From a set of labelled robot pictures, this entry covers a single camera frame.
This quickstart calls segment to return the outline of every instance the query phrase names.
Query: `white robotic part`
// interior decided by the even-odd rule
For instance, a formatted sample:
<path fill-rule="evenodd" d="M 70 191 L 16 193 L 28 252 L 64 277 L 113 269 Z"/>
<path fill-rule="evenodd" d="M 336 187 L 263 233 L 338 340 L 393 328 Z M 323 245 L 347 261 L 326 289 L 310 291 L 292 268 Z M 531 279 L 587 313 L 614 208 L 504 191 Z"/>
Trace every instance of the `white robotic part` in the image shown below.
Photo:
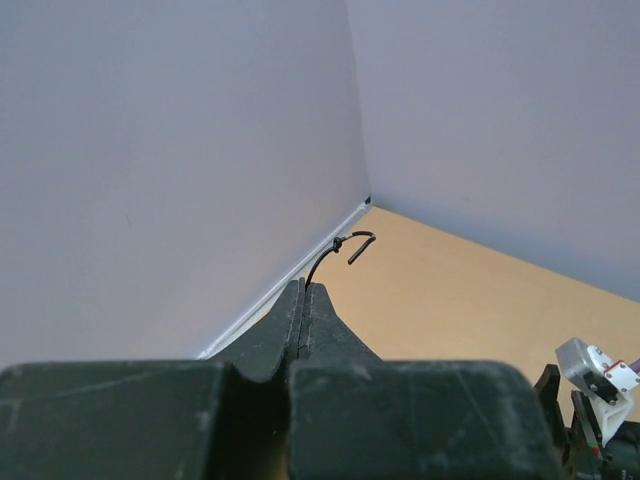
<path fill-rule="evenodd" d="M 630 393 L 619 393 L 615 405 L 609 405 L 599 397 L 589 398 L 591 408 L 598 421 L 602 433 L 602 446 L 606 447 L 609 440 L 616 434 L 627 415 L 633 410 L 634 402 Z"/>
<path fill-rule="evenodd" d="M 623 361 L 617 361 L 604 370 L 605 377 L 619 391 L 625 393 L 640 385 L 640 376 Z"/>
<path fill-rule="evenodd" d="M 589 401 L 602 433 L 602 446 L 616 434 L 627 415 L 633 410 L 631 390 L 638 386 L 640 377 L 622 361 L 613 362 L 611 357 L 595 345 L 589 345 L 587 353 L 600 375 L 604 376 L 618 390 L 618 400 L 610 405 L 597 395 L 590 395 Z"/>
<path fill-rule="evenodd" d="M 624 362 L 613 362 L 611 357 L 595 345 L 587 345 L 579 338 L 572 338 L 556 350 L 562 374 L 582 393 L 588 396 L 602 433 L 602 445 L 613 438 L 625 418 L 634 407 L 631 390 L 640 384 L 640 377 Z M 589 373 L 605 377 L 618 391 L 611 404 L 600 398 L 587 385 Z"/>

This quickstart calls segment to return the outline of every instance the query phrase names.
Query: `black wire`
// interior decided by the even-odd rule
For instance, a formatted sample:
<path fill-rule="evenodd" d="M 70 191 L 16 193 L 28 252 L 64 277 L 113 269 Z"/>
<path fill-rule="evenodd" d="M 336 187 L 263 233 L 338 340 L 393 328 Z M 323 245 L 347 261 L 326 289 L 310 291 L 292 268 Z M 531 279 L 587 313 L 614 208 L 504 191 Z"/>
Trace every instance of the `black wire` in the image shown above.
<path fill-rule="evenodd" d="M 318 260 L 316 260 L 316 263 L 314 263 L 313 267 L 311 267 L 311 271 L 307 276 L 307 281 L 305 282 L 304 289 L 307 290 L 309 288 L 309 285 L 311 285 L 311 279 L 313 278 L 313 274 L 316 273 L 316 270 L 318 269 L 318 265 L 320 265 L 322 260 L 324 260 L 327 255 L 329 255 L 331 252 L 338 253 L 340 251 L 340 248 L 342 247 L 343 242 L 345 242 L 346 240 L 349 240 L 350 238 L 353 238 L 353 237 L 363 237 L 363 236 L 369 237 L 369 238 L 362 244 L 362 246 L 358 250 L 356 250 L 356 253 L 351 255 L 349 260 L 347 260 L 347 264 L 351 265 L 353 262 L 355 262 L 358 259 L 360 255 L 362 255 L 362 252 L 364 252 L 369 245 L 371 245 L 373 242 L 376 241 L 376 235 L 373 232 L 367 232 L 366 230 L 357 230 L 355 232 L 349 233 L 348 235 L 345 235 L 344 237 L 334 238 L 333 245 L 327 248 L 324 252 L 322 252 L 318 257 Z"/>

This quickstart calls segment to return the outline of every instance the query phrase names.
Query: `black plastic part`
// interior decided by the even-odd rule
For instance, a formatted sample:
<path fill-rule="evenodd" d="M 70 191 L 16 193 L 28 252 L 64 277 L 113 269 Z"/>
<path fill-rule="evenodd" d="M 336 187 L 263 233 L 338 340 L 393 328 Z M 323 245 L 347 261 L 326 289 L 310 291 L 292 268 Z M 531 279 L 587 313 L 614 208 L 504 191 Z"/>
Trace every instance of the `black plastic part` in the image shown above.
<path fill-rule="evenodd" d="M 289 396 L 294 480 L 559 478 L 536 395 L 504 364 L 298 363 Z"/>
<path fill-rule="evenodd" d="M 604 456 L 601 448 L 600 431 L 593 417 L 587 397 L 579 392 L 571 392 L 574 414 L 571 421 L 571 448 L 564 473 L 568 478 L 601 480 Z"/>
<path fill-rule="evenodd" d="M 0 478 L 209 478 L 229 366 L 24 365 L 0 376 Z"/>
<path fill-rule="evenodd" d="M 605 377 L 588 372 L 583 378 L 585 383 L 593 388 L 594 393 L 605 402 L 617 401 L 618 389 Z"/>
<path fill-rule="evenodd" d="M 339 238 L 334 238 L 333 239 L 333 246 L 327 248 L 324 252 L 322 252 L 320 254 L 320 256 L 318 257 L 318 259 L 316 260 L 316 263 L 313 264 L 313 266 L 311 267 L 311 270 L 309 271 L 309 274 L 307 275 L 307 281 L 305 283 L 305 288 L 309 288 L 309 285 L 311 285 L 311 280 L 313 280 L 313 275 L 316 273 L 316 270 L 318 269 L 318 267 L 320 266 L 320 264 L 322 263 L 322 261 L 326 258 L 327 255 L 329 255 L 330 253 L 337 253 L 340 247 L 337 247 L 338 243 L 336 242 L 336 240 L 340 240 Z"/>
<path fill-rule="evenodd" d="M 358 257 L 360 255 L 362 255 L 362 253 L 367 249 L 367 247 L 369 245 L 371 245 L 373 242 L 376 241 L 376 237 L 375 235 L 373 237 L 369 237 L 361 246 L 360 248 L 358 248 L 358 250 L 355 251 L 355 253 L 353 255 L 351 255 L 351 257 L 349 258 L 349 260 L 347 260 L 347 263 L 349 265 L 353 264 L 353 262 L 355 262 Z"/>
<path fill-rule="evenodd" d="M 640 424 L 624 422 L 605 449 L 604 478 L 640 478 Z"/>
<path fill-rule="evenodd" d="M 282 478 L 287 448 L 294 480 L 558 478 L 514 369 L 382 362 L 303 279 L 210 360 L 0 376 L 2 480 Z"/>
<path fill-rule="evenodd" d="M 569 437 L 562 419 L 560 405 L 558 404 L 561 379 L 562 375 L 558 366 L 547 364 L 533 388 L 538 394 L 542 412 L 553 438 L 553 445 L 558 451 L 561 464 L 564 464 L 569 454 Z"/>

